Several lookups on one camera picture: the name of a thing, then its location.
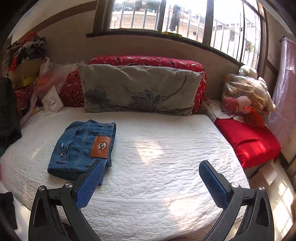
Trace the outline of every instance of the blue gripper pad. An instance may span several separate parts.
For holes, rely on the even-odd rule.
[[[98,184],[103,179],[106,161],[99,161],[77,190],[75,204],[79,210],[87,206]]]
[[[209,190],[214,202],[217,207],[227,208],[228,200],[227,200],[227,191],[221,185],[219,180],[212,173],[211,169],[205,164],[205,162],[201,162],[199,166],[200,177],[205,183],[207,189]]]

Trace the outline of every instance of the gray pillow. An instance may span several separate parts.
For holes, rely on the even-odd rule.
[[[153,66],[79,65],[84,109],[190,115],[203,73]]]

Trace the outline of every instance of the leather patch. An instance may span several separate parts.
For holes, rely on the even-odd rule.
[[[110,148],[111,138],[96,136],[91,149],[91,157],[107,158]]]

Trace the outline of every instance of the stuffed toy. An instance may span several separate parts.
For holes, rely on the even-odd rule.
[[[266,82],[263,78],[257,79],[257,77],[257,71],[246,65],[240,68],[239,75],[227,74],[225,76],[222,103],[227,112],[232,110],[232,114],[246,115],[250,112],[248,110],[260,113],[265,107],[269,112],[275,111],[276,107],[270,97]]]

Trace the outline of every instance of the screw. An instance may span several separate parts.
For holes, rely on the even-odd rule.
[[[262,192],[264,192],[265,191],[265,187],[259,186],[259,190],[262,191]]]
[[[42,191],[44,191],[45,190],[45,186],[40,186],[39,188],[38,188],[38,191],[39,192],[42,192]]]
[[[238,187],[239,187],[239,184],[238,184],[238,183],[231,183],[231,186],[232,186],[233,188],[238,188]]]
[[[71,187],[73,187],[73,183],[66,183],[65,184],[65,188],[71,188]]]

